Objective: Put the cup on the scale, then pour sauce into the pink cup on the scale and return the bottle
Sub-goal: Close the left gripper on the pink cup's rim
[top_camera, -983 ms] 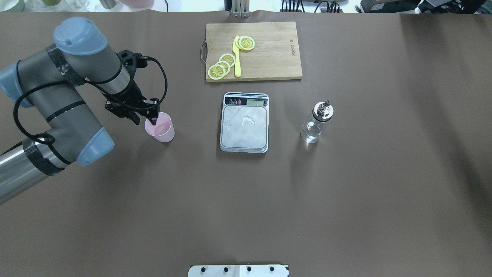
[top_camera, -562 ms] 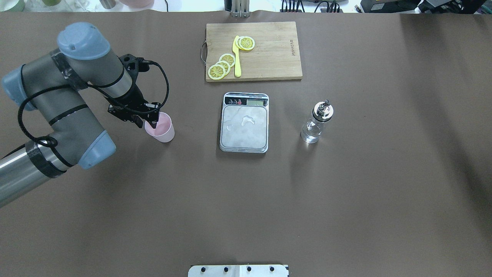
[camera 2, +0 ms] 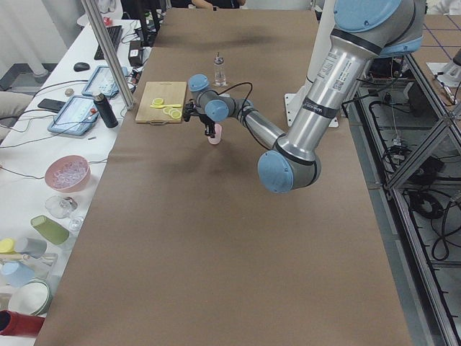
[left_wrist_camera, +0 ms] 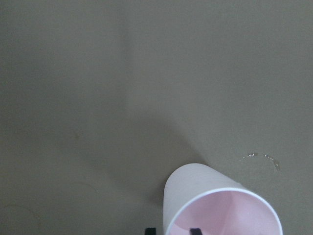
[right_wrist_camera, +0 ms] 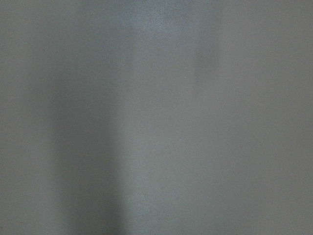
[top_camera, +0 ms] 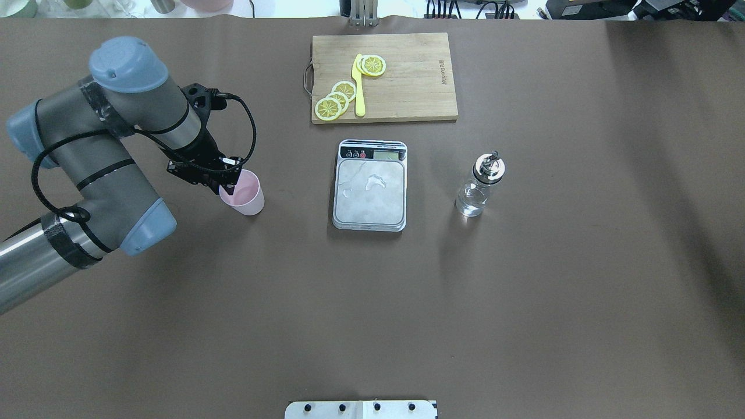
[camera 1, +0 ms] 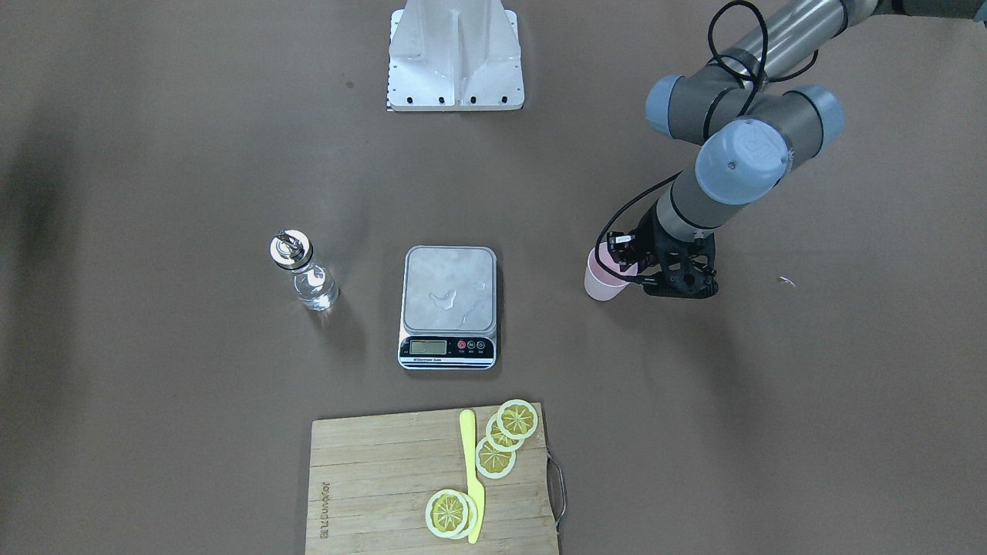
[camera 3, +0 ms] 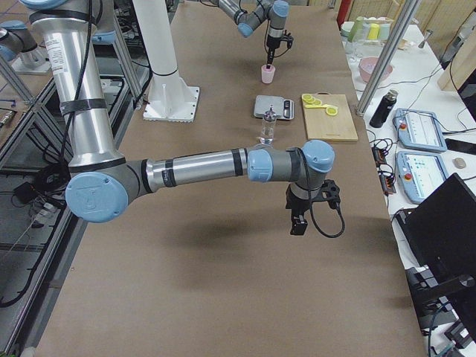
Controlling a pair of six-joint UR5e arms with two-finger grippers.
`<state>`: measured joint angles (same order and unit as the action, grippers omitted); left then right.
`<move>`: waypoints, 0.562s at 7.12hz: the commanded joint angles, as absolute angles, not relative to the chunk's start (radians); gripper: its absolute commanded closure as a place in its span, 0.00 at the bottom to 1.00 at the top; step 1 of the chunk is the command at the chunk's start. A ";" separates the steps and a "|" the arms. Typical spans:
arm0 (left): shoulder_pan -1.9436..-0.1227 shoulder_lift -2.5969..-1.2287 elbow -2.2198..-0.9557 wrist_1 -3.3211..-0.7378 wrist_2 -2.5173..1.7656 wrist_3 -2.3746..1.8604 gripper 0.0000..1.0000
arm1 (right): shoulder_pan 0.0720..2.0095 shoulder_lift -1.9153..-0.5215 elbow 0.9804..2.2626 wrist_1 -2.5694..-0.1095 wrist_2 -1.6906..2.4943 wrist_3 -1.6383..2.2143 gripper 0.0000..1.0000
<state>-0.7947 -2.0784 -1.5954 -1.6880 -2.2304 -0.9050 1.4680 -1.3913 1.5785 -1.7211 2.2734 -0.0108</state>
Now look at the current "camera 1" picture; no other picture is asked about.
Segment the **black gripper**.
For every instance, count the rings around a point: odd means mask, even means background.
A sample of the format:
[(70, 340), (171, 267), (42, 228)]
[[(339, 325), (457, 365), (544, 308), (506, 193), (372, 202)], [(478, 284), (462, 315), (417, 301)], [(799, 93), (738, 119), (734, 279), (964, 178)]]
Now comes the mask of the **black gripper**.
[(635, 236), (608, 232), (608, 253), (614, 263), (637, 263), (638, 274), (618, 274), (653, 298), (702, 300), (718, 294), (713, 236), (692, 242), (673, 237), (659, 223), (657, 204), (648, 209)]

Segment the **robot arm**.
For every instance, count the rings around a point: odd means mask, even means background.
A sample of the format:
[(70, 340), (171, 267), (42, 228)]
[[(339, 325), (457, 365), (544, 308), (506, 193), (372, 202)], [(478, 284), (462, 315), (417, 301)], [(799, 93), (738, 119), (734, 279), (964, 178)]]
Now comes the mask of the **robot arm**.
[(729, 1), (706, 27), (709, 61), (667, 75), (645, 102), (657, 133), (696, 145), (695, 160), (649, 187), (657, 200), (631, 231), (611, 218), (588, 258), (588, 280), (638, 285), (655, 298), (707, 299), (718, 292), (716, 231), (817, 157), (845, 126), (822, 86), (773, 95), (770, 87), (810, 70), (819, 49), (874, 15), (984, 24), (983, 1), (790, 1), (764, 15)]

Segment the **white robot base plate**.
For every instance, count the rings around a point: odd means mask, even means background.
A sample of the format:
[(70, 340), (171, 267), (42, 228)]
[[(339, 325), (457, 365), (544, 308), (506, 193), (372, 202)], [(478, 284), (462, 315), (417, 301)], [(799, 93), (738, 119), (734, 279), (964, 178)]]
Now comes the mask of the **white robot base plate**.
[(389, 22), (386, 106), (500, 112), (525, 104), (519, 21), (500, 1), (408, 1)]

